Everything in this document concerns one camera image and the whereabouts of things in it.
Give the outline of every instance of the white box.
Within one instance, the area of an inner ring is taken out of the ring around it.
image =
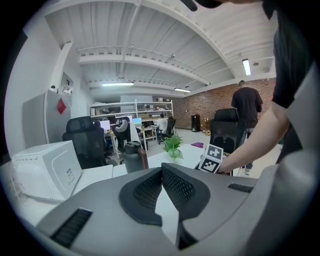
[[[69,198],[82,173],[71,140],[30,147],[12,163],[21,191],[35,198]]]

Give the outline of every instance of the white ceiling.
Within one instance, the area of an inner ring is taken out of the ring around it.
[[[179,0],[61,0],[42,11],[60,47],[75,45],[92,92],[106,91],[97,86],[119,78],[168,95],[174,87],[203,91],[245,76],[243,59],[250,60],[253,75],[274,76],[277,22],[266,18],[259,2],[191,12]]]

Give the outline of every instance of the refrigerator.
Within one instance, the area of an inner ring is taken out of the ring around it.
[[[51,90],[22,105],[22,129],[28,148],[62,142],[71,118],[70,101]]]

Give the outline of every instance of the man in black t-shirt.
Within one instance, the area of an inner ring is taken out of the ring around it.
[[[196,0],[207,8],[216,8],[223,2],[248,4],[259,0]],[[297,12],[297,5],[287,2]],[[287,108],[309,71],[313,57],[310,47],[299,28],[288,18],[276,0],[263,0],[264,13],[270,19],[277,12],[278,30],[274,36],[276,82],[270,108],[264,113],[245,144],[223,159],[219,172],[229,173],[244,166],[274,148],[284,136],[279,162],[287,154],[302,149],[299,138],[290,125]]]
[[[240,145],[245,143],[246,136],[249,139],[258,123],[258,112],[262,111],[263,101],[256,89],[248,87],[245,81],[239,82],[238,89],[232,96],[231,106],[237,109],[239,118],[245,120],[245,130]],[[253,163],[245,166],[245,174],[250,175]]]

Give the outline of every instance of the red sticker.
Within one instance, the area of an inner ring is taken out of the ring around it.
[[[62,113],[66,110],[66,105],[64,104],[64,101],[61,99],[59,99],[59,103],[58,103],[58,112],[60,113],[60,115],[62,115]]]

